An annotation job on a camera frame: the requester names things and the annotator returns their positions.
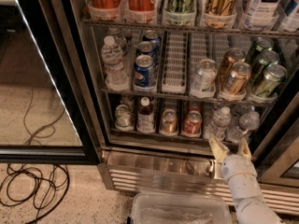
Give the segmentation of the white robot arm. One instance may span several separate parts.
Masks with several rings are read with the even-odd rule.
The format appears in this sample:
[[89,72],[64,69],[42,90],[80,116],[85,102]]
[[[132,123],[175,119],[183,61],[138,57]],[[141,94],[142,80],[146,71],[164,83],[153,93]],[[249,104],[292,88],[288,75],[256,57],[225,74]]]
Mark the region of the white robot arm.
[[208,143],[232,195],[238,224],[286,224],[265,202],[251,161],[249,145],[242,138],[236,154],[215,135]]

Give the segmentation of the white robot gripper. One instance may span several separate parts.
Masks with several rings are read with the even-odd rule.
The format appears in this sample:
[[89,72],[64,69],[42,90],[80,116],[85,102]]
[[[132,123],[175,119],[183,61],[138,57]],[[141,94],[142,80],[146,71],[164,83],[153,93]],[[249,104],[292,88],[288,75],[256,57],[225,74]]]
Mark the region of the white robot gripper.
[[247,140],[242,137],[238,145],[238,155],[228,156],[230,150],[218,138],[211,135],[208,143],[217,162],[222,162],[221,172],[226,183],[234,176],[249,176],[257,182],[257,172],[251,162],[251,152]]

